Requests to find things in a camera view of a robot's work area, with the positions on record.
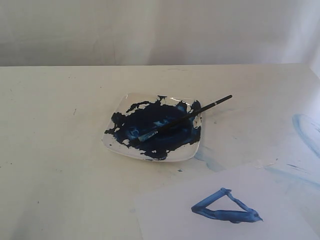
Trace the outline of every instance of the white wall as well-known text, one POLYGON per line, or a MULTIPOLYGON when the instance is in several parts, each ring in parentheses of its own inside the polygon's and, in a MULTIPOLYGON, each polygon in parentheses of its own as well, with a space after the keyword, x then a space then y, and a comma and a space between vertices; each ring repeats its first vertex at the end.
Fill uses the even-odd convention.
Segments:
POLYGON ((0 0, 0 66, 306 62, 320 73, 319 23, 319 0, 0 0))

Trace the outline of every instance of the blue paint stroke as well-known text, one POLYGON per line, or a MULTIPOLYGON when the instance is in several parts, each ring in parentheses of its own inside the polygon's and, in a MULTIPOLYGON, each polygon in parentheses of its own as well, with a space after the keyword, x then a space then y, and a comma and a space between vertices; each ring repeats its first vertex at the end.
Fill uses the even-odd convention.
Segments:
MULTIPOLYGON (((104 133, 113 135, 117 142, 128 148, 134 147, 144 151, 142 154, 156 160, 165 160, 170 151, 174 151, 186 144, 192 145, 199 142, 201 127, 195 127, 193 125, 195 117, 191 117, 167 131, 159 132, 138 146, 133 146, 130 143, 131 140, 189 113, 185 102, 179 101, 175 106, 162 104, 161 100, 165 98, 166 96, 158 96, 155 102, 142 101, 134 103, 127 112, 135 111, 129 115, 115 112, 111 117, 114 128, 107 129, 104 133)), ((191 111, 200 108, 201 105, 198 101, 191 105, 191 111)))
POLYGON ((218 163, 213 158, 213 155, 214 151, 212 149, 200 144, 199 149, 196 152, 194 158, 206 162, 207 167, 216 173, 226 170, 220 163, 218 163))
POLYGON ((233 224, 239 224, 242 222, 254 223, 257 221, 263 221, 259 216, 258 212, 252 208, 247 207, 242 201, 234 198, 231 195, 230 189, 225 189, 222 187, 219 191, 208 196, 204 200, 198 202, 191 208, 192 212, 200 214, 209 219, 215 219, 220 221, 230 221, 233 224), (206 207, 215 202, 216 200, 222 198, 223 196, 228 196, 233 202, 235 202, 240 208, 245 211, 234 211, 234 210, 215 210, 212 211, 206 207))
POLYGON ((320 158, 320 142, 315 142, 305 129, 302 127, 302 123, 307 123, 311 128, 319 132, 320 134, 320 125, 316 123, 312 118, 304 114, 295 114, 292 117, 292 123, 294 129, 302 139, 302 141, 307 145, 307 147, 314 152, 314 154, 320 158))
POLYGON ((286 177, 286 178, 300 180, 300 181, 302 181, 304 183, 310 184, 310 185, 320 189, 320 183, 318 183, 318 182, 311 181, 311 180, 306 179, 304 177, 300 177, 300 176, 294 175, 292 173, 276 169, 276 168, 271 167, 271 166, 265 166, 264 169, 267 170, 270 173, 281 175, 281 176, 286 177))

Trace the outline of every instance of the square glass plate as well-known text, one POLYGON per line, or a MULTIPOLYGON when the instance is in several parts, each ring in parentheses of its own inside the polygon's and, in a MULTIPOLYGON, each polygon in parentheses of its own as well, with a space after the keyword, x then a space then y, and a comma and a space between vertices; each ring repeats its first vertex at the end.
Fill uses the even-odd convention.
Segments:
POLYGON ((191 98, 128 93, 113 113, 102 141, 109 150, 136 159, 163 162, 190 159, 199 147, 201 114, 136 147, 131 146, 130 140, 200 108, 200 103, 191 98))

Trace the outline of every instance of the paintbrush handle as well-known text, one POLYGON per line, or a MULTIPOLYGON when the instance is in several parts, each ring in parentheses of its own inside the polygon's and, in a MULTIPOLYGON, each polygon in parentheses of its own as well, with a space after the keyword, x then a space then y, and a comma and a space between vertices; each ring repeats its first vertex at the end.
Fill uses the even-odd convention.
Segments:
POLYGON ((206 105, 206 106, 204 106, 204 107, 202 107, 202 108, 200 108, 198 110, 195 110, 195 111, 193 111, 193 112, 191 112, 191 113, 189 113, 189 114, 187 114, 187 115, 185 115, 185 116, 183 116, 183 117, 181 117, 181 118, 179 118, 179 119, 177 119, 175 121, 172 121, 172 122, 170 122, 170 123, 168 123, 168 124, 166 124, 164 126, 158 127, 157 129, 155 129, 153 131, 150 131, 150 132, 148 132, 148 133, 146 133, 144 135, 141 135, 141 136, 138 137, 138 139, 140 140, 140 142, 144 142, 145 140, 148 140, 152 136, 156 135, 157 133, 166 131, 167 129, 172 128, 173 126, 183 122, 184 120, 187 120, 189 118, 197 116, 198 114, 200 114, 200 113, 202 113, 202 112, 204 112, 204 111, 206 111, 206 110, 208 110, 208 109, 210 109, 210 108, 212 108, 212 107, 214 107, 214 106, 216 106, 216 105, 218 105, 220 103, 223 103, 224 101, 227 101, 230 98, 232 98, 232 95, 229 95, 229 96, 226 96, 224 98, 221 98, 220 100, 215 101, 213 103, 210 103, 210 104, 208 104, 208 105, 206 105))

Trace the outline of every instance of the white paper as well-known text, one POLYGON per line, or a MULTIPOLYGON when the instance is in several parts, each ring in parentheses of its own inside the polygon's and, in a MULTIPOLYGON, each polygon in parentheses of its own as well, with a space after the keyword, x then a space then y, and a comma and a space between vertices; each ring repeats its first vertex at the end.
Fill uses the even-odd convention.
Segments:
MULTIPOLYGON (((269 173, 249 166, 140 195, 135 205, 144 240, 319 240, 269 173), (231 189, 263 221, 231 223, 191 211, 220 188, 231 189)), ((243 211, 227 196, 207 208, 243 211)))

